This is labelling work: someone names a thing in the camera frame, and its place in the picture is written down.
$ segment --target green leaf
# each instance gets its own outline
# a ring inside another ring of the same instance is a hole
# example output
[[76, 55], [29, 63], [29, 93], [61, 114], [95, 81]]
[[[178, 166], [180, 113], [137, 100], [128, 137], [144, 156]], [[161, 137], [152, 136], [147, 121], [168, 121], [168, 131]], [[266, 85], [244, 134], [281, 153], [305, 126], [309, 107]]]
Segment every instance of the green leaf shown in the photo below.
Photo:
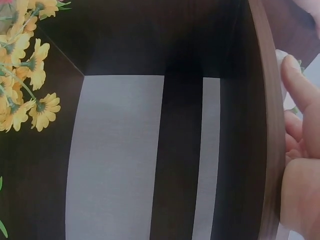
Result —
[[1, 220], [0, 220], [0, 229], [1, 229], [2, 233], [3, 233], [3, 235], [5, 236], [5, 238], [7, 239], [8, 238], [8, 232], [6, 230], [5, 225], [2, 223]]
[[56, 4], [56, 6], [59, 7], [63, 7], [65, 5], [69, 5], [71, 2], [62, 2], [62, 1], [58, 1], [58, 3]]
[[72, 9], [71, 7], [63, 7], [63, 6], [59, 6], [58, 8], [59, 8], [60, 11]]
[[298, 108], [295, 106], [294, 108], [291, 109], [291, 111], [294, 113], [294, 114], [298, 114], [299, 110]]

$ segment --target artificial flower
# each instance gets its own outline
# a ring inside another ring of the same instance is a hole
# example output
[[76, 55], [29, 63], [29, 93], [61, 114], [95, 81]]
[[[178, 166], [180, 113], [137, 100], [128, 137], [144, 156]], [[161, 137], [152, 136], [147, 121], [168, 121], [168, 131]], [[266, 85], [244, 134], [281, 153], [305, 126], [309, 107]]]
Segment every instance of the artificial flower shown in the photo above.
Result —
[[27, 77], [31, 78], [30, 85], [32, 90], [37, 90], [42, 87], [46, 80], [46, 72], [44, 71], [44, 59], [48, 56], [50, 48], [49, 43], [41, 45], [41, 39], [37, 38], [34, 45], [34, 53], [31, 58], [23, 65], [29, 68]]
[[60, 98], [57, 97], [56, 93], [47, 94], [45, 98], [40, 99], [29, 112], [30, 117], [32, 117], [31, 128], [35, 127], [38, 132], [41, 132], [48, 127], [49, 122], [54, 122], [56, 113], [61, 109], [59, 103]]
[[13, 0], [0, 0], [0, 4], [12, 4]]
[[14, 130], [19, 131], [21, 123], [25, 123], [28, 120], [27, 111], [29, 111], [34, 105], [34, 100], [30, 100], [22, 104], [12, 103], [6, 108], [6, 117], [1, 123], [0, 131], [6, 130], [6, 132], [8, 132], [12, 126]]
[[25, 22], [25, 14], [28, 10], [29, 0], [17, 0], [16, 8], [12, 15], [12, 28], [10, 30], [10, 36], [14, 37], [17, 34], [22, 33], [22, 28]]
[[5, 92], [2, 92], [0, 89], [0, 113], [6, 111], [8, 107], [7, 97], [12, 97], [14, 99], [18, 98], [18, 95], [15, 91], [13, 91], [13, 85], [15, 81], [11, 76], [1, 76], [0, 77], [0, 85], [4, 88]]
[[39, 12], [39, 17], [42, 16], [56, 16], [56, 12], [59, 10], [57, 7], [57, 0], [29, 0], [28, 9]]
[[30, 35], [30, 37], [33, 37], [35, 35], [34, 30], [36, 30], [36, 28], [37, 28], [36, 22], [38, 20], [38, 17], [31, 16], [31, 12], [28, 12], [25, 15], [24, 20], [26, 22], [26, 25], [24, 27], [23, 33], [27, 33]]
[[15, 37], [0, 35], [0, 61], [5, 64], [20, 64], [21, 59], [26, 56], [25, 49], [30, 45], [30, 35], [18, 34]]
[[[16, 75], [21, 81], [24, 81], [27, 78], [28, 68], [26, 66], [20, 66], [14, 69], [12, 72]], [[15, 103], [22, 104], [23, 101], [23, 92], [21, 91], [22, 85], [20, 82], [15, 81], [12, 86], [12, 90], [16, 92], [16, 100]]]

